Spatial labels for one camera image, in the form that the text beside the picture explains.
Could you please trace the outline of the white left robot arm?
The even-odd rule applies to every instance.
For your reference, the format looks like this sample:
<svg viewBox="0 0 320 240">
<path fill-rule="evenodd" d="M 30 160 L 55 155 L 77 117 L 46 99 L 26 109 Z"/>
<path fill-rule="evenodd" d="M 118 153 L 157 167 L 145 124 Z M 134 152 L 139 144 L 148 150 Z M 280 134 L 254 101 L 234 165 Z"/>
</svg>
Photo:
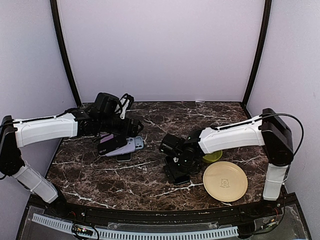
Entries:
<svg viewBox="0 0 320 240">
<path fill-rule="evenodd" d="M 3 118 L 0 126 L 0 172 L 13 177 L 31 193 L 39 196 L 60 218 L 67 218 L 71 208 L 61 190 L 48 181 L 22 156 L 22 148 L 31 145 L 47 147 L 56 139 L 113 134 L 111 140 L 98 144 L 99 155 L 105 155 L 127 144 L 127 138 L 136 137 L 144 128 L 140 120 L 121 118 L 118 114 L 97 117 L 79 108 L 65 113 L 34 119 Z"/>
</svg>

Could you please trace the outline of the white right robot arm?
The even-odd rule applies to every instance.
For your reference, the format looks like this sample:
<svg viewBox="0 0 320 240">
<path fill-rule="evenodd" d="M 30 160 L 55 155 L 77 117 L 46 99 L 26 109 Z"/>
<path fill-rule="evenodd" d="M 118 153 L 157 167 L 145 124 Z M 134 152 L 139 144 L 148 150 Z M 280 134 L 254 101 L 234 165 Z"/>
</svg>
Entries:
<svg viewBox="0 0 320 240">
<path fill-rule="evenodd" d="M 299 124 L 302 141 L 305 130 L 297 117 L 265 108 L 261 114 L 247 120 L 194 129 L 185 138 L 168 133 L 162 139 L 159 151 L 172 159 L 168 168 L 176 180 L 182 175 L 196 173 L 198 161 L 206 155 L 242 148 L 261 149 L 267 159 L 267 169 L 263 200 L 255 205 L 255 213 L 266 217 L 274 210 L 274 201 L 279 198 L 290 166 L 302 145 L 300 142 L 294 146 L 292 130 L 284 117 Z"/>
</svg>

